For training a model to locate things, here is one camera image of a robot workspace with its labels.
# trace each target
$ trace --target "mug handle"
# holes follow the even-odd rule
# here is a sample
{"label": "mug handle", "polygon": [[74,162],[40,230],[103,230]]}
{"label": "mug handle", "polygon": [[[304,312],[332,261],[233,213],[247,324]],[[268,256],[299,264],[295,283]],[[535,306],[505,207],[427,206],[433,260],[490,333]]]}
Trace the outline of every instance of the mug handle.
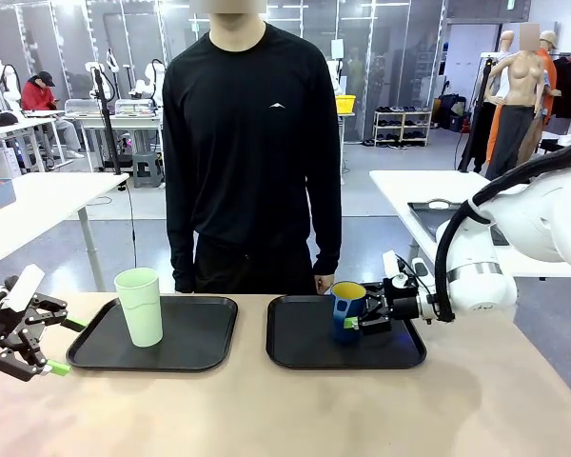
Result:
{"label": "mug handle", "polygon": [[[346,307],[344,310],[339,310],[339,305],[341,303],[345,303]],[[332,313],[332,316],[336,319],[342,320],[343,321],[343,326],[345,325],[345,319],[346,319],[346,315],[349,313],[349,308],[351,307],[351,302],[347,301],[347,300],[337,300],[336,302],[336,306],[334,307],[334,312]]]}

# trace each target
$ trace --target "yellow bin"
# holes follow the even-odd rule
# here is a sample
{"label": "yellow bin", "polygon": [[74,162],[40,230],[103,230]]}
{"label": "yellow bin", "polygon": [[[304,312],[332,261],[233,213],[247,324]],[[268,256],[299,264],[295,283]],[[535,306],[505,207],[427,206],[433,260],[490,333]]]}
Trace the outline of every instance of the yellow bin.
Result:
{"label": "yellow bin", "polygon": [[336,110],[339,114],[350,114],[355,105],[355,95],[337,95]]}

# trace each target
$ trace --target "man's hand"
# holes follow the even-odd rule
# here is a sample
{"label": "man's hand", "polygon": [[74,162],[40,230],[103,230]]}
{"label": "man's hand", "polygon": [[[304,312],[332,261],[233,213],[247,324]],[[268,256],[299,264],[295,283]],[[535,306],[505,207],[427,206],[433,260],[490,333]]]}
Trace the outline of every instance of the man's hand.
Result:
{"label": "man's hand", "polygon": [[315,289],[317,289],[318,295],[324,295],[330,290],[334,284],[334,275],[329,276],[315,276]]}

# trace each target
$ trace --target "blue mug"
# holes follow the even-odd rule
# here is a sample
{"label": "blue mug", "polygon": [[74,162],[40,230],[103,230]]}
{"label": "blue mug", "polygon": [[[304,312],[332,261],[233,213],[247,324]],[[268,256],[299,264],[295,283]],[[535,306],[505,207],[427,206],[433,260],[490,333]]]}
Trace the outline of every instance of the blue mug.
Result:
{"label": "blue mug", "polygon": [[334,301],[332,311],[334,339],[346,345],[355,343],[362,333],[355,328],[345,328],[345,319],[358,317],[364,312],[365,287],[357,283],[337,283],[332,286],[330,295]]}

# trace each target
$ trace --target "light green cup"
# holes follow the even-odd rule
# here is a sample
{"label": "light green cup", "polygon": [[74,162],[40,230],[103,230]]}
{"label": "light green cup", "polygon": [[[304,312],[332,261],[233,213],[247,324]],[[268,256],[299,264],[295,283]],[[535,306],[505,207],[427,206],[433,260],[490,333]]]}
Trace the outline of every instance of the light green cup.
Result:
{"label": "light green cup", "polygon": [[152,268],[130,269],[116,276],[114,286],[133,345],[156,345],[163,338],[159,273]]}

